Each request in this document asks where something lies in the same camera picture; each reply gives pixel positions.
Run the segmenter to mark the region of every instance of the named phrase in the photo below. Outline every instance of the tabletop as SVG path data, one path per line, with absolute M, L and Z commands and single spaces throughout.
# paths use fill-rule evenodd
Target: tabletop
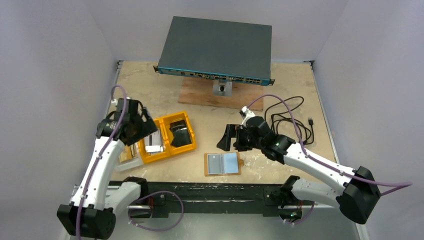
M 290 175 L 296 175 L 310 181 L 318 181 L 299 169 L 267 159 L 257 149 L 240 153 L 240 158 L 244 161 L 240 175 L 205 176 L 204 154 L 223 152 L 216 145 L 227 124 L 241 123 L 239 109 L 178 103 L 183 77 L 156 73 L 154 65 L 157 65 L 157 62 L 124 61 L 117 83 L 125 88 L 128 97 L 141 101 L 152 118 L 186 111 L 196 137 L 197 149 L 126 171 L 114 172 L 112 180 L 135 176 L 145 178 L 149 182 L 282 184 Z M 335 162 L 310 65 L 273 63 L 271 78 L 275 79 L 275 83 L 273 86 L 264 87 L 264 94 L 275 94 L 283 99 L 304 97 L 304 103 L 294 110 L 293 114 L 305 125 L 308 118 L 313 119 L 314 143 L 306 148 Z M 122 97 L 119 90 L 115 91 L 115 97 Z M 265 109 L 277 102 L 276 98 L 265 97 L 264 111 L 255 111 L 255 114 L 263 116 Z M 293 108 L 299 102 L 299 99 L 293 99 L 287 103 Z M 267 121 L 271 121 L 272 113 L 284 111 L 286 109 L 282 104 L 271 108 L 267 113 Z M 280 134 L 297 140 L 292 123 L 282 122 L 278 130 Z

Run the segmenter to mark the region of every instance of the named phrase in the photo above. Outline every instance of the wooden board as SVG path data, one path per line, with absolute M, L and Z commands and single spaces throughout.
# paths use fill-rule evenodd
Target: wooden board
M 233 82 L 231 96 L 215 96 L 212 93 L 213 85 L 214 81 L 209 79 L 185 77 L 182 80 L 178 102 L 180 104 L 241 109 L 264 94 L 263 86 Z M 259 99 L 249 109 L 263 111 L 264 99 Z

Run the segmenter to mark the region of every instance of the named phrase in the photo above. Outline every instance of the yellow bin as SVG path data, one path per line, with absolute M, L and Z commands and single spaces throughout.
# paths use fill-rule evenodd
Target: yellow bin
M 174 135 L 171 132 L 171 123 L 184 120 L 185 124 L 187 125 L 187 130 L 190 135 L 191 144 L 180 146 L 180 147 L 174 147 L 171 146 L 171 143 L 174 139 Z M 156 127 L 160 129 L 160 133 L 162 135 L 162 142 L 164 150 L 161 153 L 157 153 L 154 155 L 150 155 L 146 152 L 145 142 L 144 139 L 138 142 L 138 149 L 141 155 L 141 159 L 143 160 L 143 163 L 148 164 L 157 160 L 165 159 L 177 154 L 182 154 L 191 150 L 196 149 L 196 138 L 195 133 L 193 132 L 192 126 L 190 125 L 189 116 L 187 116 L 187 113 L 185 111 L 177 112 L 171 115 L 166 115 L 163 117 L 156 118 L 154 120 L 154 123 L 156 124 Z

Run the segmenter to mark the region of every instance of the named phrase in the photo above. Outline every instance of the plywood surface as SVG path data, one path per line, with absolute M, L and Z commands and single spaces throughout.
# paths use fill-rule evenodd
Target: plywood surface
M 212 93 L 214 81 L 210 79 L 184 77 L 178 102 L 218 108 L 241 109 L 264 94 L 264 87 L 246 83 L 232 83 L 231 96 L 215 96 Z M 262 111 L 264 99 L 256 101 L 250 110 Z
M 123 180 L 128 176 L 146 178 L 148 181 L 163 182 L 204 182 L 204 183 L 263 183 L 282 184 L 290 175 L 297 175 L 308 180 L 316 180 L 298 169 L 268 160 L 259 150 L 241 152 L 244 160 L 241 175 L 205 176 L 204 154 L 222 152 L 216 148 L 217 142 L 224 134 L 227 124 L 240 124 L 238 109 L 201 106 L 178 103 L 183 78 L 180 76 L 158 74 L 153 70 L 157 62 L 125 61 L 118 83 L 125 87 L 127 95 L 140 100 L 147 107 L 153 118 L 186 111 L 193 128 L 197 149 L 165 160 L 145 164 L 123 172 L 115 172 L 113 180 Z M 275 94 L 283 99 L 303 96 L 305 101 L 296 109 L 294 116 L 304 123 L 312 117 L 314 121 L 315 143 L 307 148 L 327 159 L 334 160 L 330 138 L 328 136 L 323 112 L 317 95 L 311 68 L 308 64 L 274 63 L 271 66 L 273 86 L 263 88 L 266 94 Z M 116 97 L 122 96 L 117 90 Z M 272 97 L 263 100 L 264 109 L 277 103 Z M 288 102 L 293 108 L 299 102 Z M 285 111 L 279 106 L 270 113 Z M 296 139 L 293 125 L 281 123 L 279 132 Z

